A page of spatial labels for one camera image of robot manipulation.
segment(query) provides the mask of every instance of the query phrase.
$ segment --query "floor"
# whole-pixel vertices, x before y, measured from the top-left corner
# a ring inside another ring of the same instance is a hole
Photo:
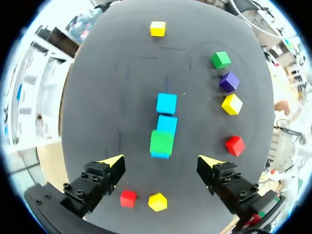
[[[37,147],[37,153],[44,178],[58,190],[63,191],[63,183],[68,182],[62,144]]]

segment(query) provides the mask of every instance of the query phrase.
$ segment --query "yellow cube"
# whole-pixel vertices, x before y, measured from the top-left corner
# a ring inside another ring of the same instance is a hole
[[[235,94],[228,95],[221,105],[221,107],[231,116],[238,115],[242,106],[243,102]]]
[[[166,32],[166,22],[153,21],[150,26],[152,37],[163,37]]]
[[[161,193],[151,195],[148,199],[148,206],[154,211],[162,211],[167,209],[167,198]]]

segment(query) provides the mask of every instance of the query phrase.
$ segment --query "red cube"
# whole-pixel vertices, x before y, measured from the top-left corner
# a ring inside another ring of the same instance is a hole
[[[236,157],[238,157],[245,150],[243,139],[239,136],[231,136],[231,138],[225,142],[225,146],[229,153]]]
[[[122,207],[134,208],[137,199],[137,194],[133,191],[124,190],[120,196],[120,203]]]

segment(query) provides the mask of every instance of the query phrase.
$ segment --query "green cube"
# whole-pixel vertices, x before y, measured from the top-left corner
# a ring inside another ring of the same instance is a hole
[[[213,55],[211,60],[212,60],[214,67],[216,69],[225,68],[226,66],[228,66],[232,63],[228,54],[224,51],[215,52],[215,54]]]
[[[174,135],[171,132],[153,130],[151,135],[150,153],[171,155],[174,146]]]

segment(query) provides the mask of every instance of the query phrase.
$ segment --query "purple cube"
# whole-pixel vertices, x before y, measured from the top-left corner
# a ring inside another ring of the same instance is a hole
[[[225,92],[234,92],[239,84],[239,79],[234,75],[233,72],[225,74],[221,79],[219,85],[224,89]]]

